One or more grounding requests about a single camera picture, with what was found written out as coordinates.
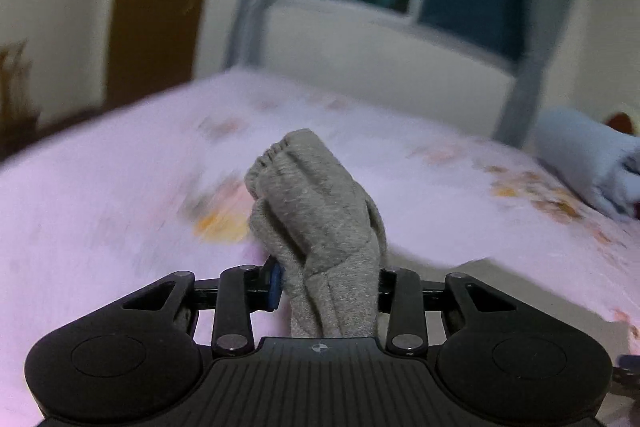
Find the light blue rolled duvet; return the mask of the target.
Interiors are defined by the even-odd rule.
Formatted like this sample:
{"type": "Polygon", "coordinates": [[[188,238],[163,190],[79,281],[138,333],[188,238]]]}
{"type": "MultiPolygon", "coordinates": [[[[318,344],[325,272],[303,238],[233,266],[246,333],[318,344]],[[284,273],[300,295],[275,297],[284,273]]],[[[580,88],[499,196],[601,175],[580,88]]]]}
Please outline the light blue rolled duvet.
{"type": "Polygon", "coordinates": [[[548,108],[533,129],[536,153],[589,206],[614,220],[639,210],[639,139],[578,110],[548,108]]]}

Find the grey right curtain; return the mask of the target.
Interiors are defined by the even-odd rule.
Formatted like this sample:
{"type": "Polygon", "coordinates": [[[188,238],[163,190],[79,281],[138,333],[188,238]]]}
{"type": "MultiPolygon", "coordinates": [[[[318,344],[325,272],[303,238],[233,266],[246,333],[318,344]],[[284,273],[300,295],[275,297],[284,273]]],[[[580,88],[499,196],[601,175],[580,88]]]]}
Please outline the grey right curtain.
{"type": "Polygon", "coordinates": [[[570,12],[572,0],[526,0],[524,52],[515,67],[515,80],[503,105],[492,139],[521,147],[533,126],[544,75],[570,12]]]}

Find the grey pants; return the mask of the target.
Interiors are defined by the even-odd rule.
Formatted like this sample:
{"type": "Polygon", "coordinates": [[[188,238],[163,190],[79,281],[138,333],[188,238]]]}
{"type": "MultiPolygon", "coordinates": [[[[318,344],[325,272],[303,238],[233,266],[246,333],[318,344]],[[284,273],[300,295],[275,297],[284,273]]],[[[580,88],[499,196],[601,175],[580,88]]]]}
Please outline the grey pants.
{"type": "Polygon", "coordinates": [[[245,176],[250,231],[283,269],[296,337],[369,337],[378,327],[386,233],[366,190],[308,129],[259,156],[245,176]]]}

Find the pink floral bed sheet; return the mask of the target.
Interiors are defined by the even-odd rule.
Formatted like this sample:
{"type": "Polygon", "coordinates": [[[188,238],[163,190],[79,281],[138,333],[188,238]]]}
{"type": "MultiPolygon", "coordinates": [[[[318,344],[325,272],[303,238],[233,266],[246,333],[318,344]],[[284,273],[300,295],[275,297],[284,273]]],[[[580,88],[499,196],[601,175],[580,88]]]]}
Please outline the pink floral bed sheet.
{"type": "Polygon", "coordinates": [[[164,275],[258,265],[244,176],[307,128],[372,196],[388,260],[473,275],[639,350],[639,227],[584,205],[532,157],[439,122],[251,70],[146,98],[1,167],[1,421],[40,412],[23,365],[42,336],[164,275]]]}

